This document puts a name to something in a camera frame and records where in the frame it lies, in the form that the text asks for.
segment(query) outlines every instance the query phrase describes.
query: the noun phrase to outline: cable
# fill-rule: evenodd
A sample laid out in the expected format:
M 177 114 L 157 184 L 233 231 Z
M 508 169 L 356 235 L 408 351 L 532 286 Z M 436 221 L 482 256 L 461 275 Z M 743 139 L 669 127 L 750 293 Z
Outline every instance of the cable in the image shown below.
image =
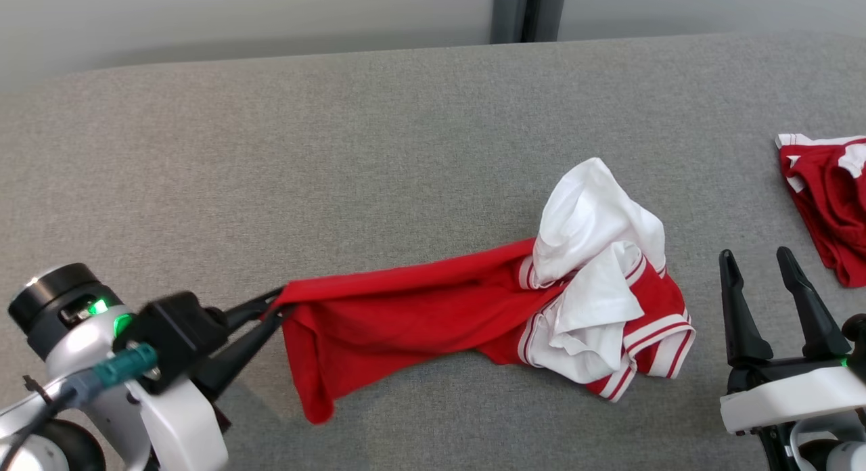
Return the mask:
M 6 456 L 3 456 L 3 461 L 0 462 L 0 471 L 9 471 L 12 462 L 15 461 L 15 456 L 18 454 L 19 450 L 21 450 L 21 447 L 24 446 L 28 437 L 30 437 L 30 435 L 35 431 L 39 430 L 42 425 L 45 425 L 47 421 L 56 416 L 57 413 L 63 410 L 66 404 L 75 398 L 76 393 L 77 392 L 74 388 L 69 388 L 69 390 L 64 391 L 63 394 L 59 395 L 52 400 L 51 403 L 43 407 L 37 416 L 35 416 L 33 421 L 31 421 L 30 424 L 27 424 L 27 427 L 22 428 L 18 431 L 18 434 L 15 434 L 15 438 L 12 439 L 12 443 L 9 444 L 9 450 L 6 451 Z

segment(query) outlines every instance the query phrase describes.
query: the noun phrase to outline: gray table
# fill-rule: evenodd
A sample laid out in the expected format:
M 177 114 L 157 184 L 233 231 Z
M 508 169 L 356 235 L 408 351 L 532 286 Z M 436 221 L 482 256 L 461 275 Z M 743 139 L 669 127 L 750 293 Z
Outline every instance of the gray table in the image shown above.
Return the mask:
M 725 433 L 717 256 L 779 356 L 802 344 L 791 246 L 836 319 L 842 289 L 777 171 L 773 135 L 866 131 L 866 41 L 662 37 L 163 64 L 0 101 L 0 298 L 84 261 L 130 305 L 228 307 L 289 279 L 435 261 L 533 236 L 567 169 L 602 157 L 658 215 L 698 338 L 678 380 L 618 404 L 479 354 L 417 366 L 307 424 L 281 338 L 220 402 L 236 469 L 762 469 Z M 0 402 L 41 374 L 0 323 Z M 109 456 L 117 468 L 116 456 Z

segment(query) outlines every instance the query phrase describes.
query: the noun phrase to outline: fabric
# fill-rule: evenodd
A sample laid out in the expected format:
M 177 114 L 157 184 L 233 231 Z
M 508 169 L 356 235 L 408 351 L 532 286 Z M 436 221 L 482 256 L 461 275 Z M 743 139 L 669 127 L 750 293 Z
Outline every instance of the fabric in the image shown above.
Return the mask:
M 429 265 L 290 282 L 274 307 L 306 418 L 398 369 L 466 351 L 521 324 L 564 289 L 520 287 L 524 240 Z
M 663 261 L 661 222 L 626 196 L 598 158 L 563 176 L 544 211 L 564 198 L 581 206 L 542 215 L 535 240 L 418 267 L 288 283 L 273 307 L 296 305 L 283 335 L 307 419 L 322 424 L 337 398 L 469 349 L 495 363 L 551 369 L 613 402 L 641 369 L 638 361 L 644 373 L 675 378 L 695 330 L 677 285 L 662 280 L 630 241 Z M 545 249 L 551 231 L 566 249 Z M 535 270 L 559 277 L 538 278 Z
M 821 255 L 844 286 L 866 286 L 866 136 L 776 138 L 782 175 Z
M 612 276 L 597 264 L 606 253 L 616 253 L 621 271 Z M 625 293 L 618 289 L 624 282 Z M 578 298 L 578 309 L 563 306 Z M 567 317 L 596 317 L 626 313 L 582 323 L 587 329 L 554 335 Z M 619 323 L 619 319 L 628 322 Z M 683 295 L 667 275 L 660 276 L 632 243 L 613 243 L 582 268 L 565 291 L 534 314 L 526 326 L 480 347 L 495 363 L 523 363 L 547 368 L 613 402 L 629 387 L 635 372 L 676 378 L 695 340 L 695 329 Z M 569 340 L 557 342 L 557 336 Z
M 464 351 L 304 418 L 275 336 L 216 403 L 230 470 L 752 470 L 721 427 L 718 255 L 761 334 L 803 338 L 789 246 L 839 323 L 866 291 L 823 267 L 780 179 L 780 131 L 866 134 L 866 40 L 698 35 L 158 64 L 0 97 L 0 298 L 83 261 L 130 307 L 191 290 L 227 308 L 284 284 L 531 238 L 567 169 L 600 156 L 664 221 L 698 340 L 677 381 L 609 404 L 563 376 Z M 44 363 L 0 317 L 0 404 Z M 80 413 L 65 412 L 95 432 Z M 122 469 L 106 450 L 108 469 Z
M 544 286 L 582 267 L 610 240 L 627 240 L 664 267 L 664 229 L 658 217 L 629 198 L 598 158 L 562 177 L 541 214 L 532 252 L 533 286 Z

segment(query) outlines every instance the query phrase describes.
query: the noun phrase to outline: green led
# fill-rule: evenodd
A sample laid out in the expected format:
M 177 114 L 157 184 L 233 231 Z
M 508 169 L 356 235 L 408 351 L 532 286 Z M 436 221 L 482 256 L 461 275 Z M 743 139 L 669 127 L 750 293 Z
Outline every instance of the green led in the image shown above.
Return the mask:
M 120 333 L 123 332 L 123 330 L 132 322 L 132 314 L 122 314 L 118 316 L 117 319 L 114 320 L 114 337 L 117 338 L 117 336 L 119 336 Z
M 108 304 L 102 298 L 93 302 L 93 305 L 90 305 L 90 308 L 87 309 L 87 313 L 90 315 L 99 315 L 100 313 L 106 313 L 106 311 L 108 311 Z

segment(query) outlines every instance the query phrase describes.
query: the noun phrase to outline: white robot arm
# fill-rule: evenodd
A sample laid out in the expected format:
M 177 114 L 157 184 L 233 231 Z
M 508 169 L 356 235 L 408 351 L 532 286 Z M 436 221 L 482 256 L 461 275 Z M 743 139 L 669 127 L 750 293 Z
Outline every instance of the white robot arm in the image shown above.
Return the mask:
M 92 435 L 52 418 L 66 407 L 89 416 L 132 471 L 225 467 L 223 432 L 230 423 L 214 402 L 279 329 L 283 313 L 269 311 L 278 293 L 223 313 L 180 292 L 134 313 L 86 265 L 34 277 L 9 314 L 45 361 L 51 382 L 43 387 L 25 376 L 30 396 L 0 410 L 0 471 L 104 470 Z M 226 345 L 232 332 L 260 318 Z M 152 355 L 148 366 L 124 366 L 140 353 Z M 102 384 L 93 375 L 106 368 Z M 70 390 L 77 397 L 69 398 Z
M 771 471 L 866 469 L 866 316 L 851 317 L 839 330 L 791 250 L 780 247 L 777 260 L 803 327 L 803 357 L 773 359 L 743 298 L 733 253 L 719 258 L 732 367 L 721 397 L 725 427 L 757 434 Z M 856 343 L 851 354 L 846 338 Z M 811 440 L 816 432 L 835 439 Z

